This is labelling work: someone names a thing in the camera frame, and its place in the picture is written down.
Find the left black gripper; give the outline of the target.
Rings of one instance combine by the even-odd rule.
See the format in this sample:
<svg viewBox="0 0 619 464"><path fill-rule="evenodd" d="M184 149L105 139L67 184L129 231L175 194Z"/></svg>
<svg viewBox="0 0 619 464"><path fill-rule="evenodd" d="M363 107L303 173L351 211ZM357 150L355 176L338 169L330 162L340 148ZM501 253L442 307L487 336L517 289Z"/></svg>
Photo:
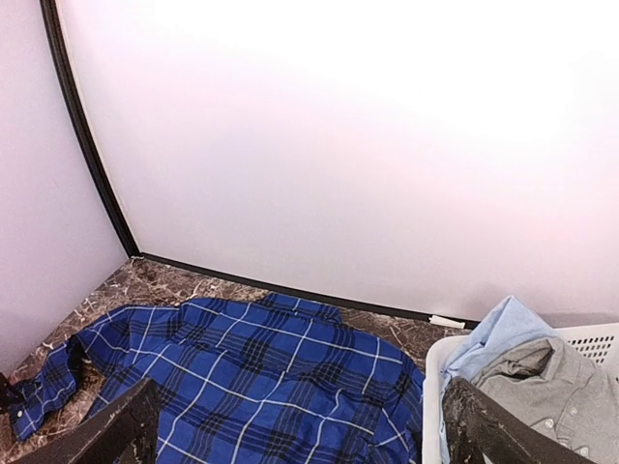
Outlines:
<svg viewBox="0 0 619 464"><path fill-rule="evenodd" d="M0 373L0 411L8 411L12 405L19 403L19 391Z"/></svg>

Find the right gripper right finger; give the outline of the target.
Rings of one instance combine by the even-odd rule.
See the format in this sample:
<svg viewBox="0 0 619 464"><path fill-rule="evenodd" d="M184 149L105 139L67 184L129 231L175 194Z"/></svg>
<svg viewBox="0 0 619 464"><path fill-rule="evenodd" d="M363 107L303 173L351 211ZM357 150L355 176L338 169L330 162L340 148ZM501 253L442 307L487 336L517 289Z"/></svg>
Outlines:
<svg viewBox="0 0 619 464"><path fill-rule="evenodd" d="M453 463L576 463L578 455L518 420L467 380L456 377L442 400Z"/></svg>

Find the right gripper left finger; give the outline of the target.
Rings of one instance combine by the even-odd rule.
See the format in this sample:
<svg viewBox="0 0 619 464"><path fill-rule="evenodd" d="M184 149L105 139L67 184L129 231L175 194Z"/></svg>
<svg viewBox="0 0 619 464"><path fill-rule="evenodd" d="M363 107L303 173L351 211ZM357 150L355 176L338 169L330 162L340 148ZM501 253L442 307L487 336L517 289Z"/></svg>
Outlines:
<svg viewBox="0 0 619 464"><path fill-rule="evenodd" d="M59 463L153 463L160 406L156 383L142 380L61 440Z"/></svg>

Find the blue plaid long sleeve shirt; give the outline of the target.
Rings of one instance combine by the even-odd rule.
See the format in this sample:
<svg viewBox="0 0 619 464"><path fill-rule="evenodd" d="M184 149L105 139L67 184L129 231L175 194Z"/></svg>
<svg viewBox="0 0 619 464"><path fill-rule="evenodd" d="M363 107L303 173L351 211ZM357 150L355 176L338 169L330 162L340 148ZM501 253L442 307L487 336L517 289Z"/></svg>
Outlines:
<svg viewBox="0 0 619 464"><path fill-rule="evenodd" d="M104 378L92 413L141 380L157 384L161 463L421 459L423 373L329 305L270 294L120 306L17 384L10 420L18 440L67 404L83 362Z"/></svg>

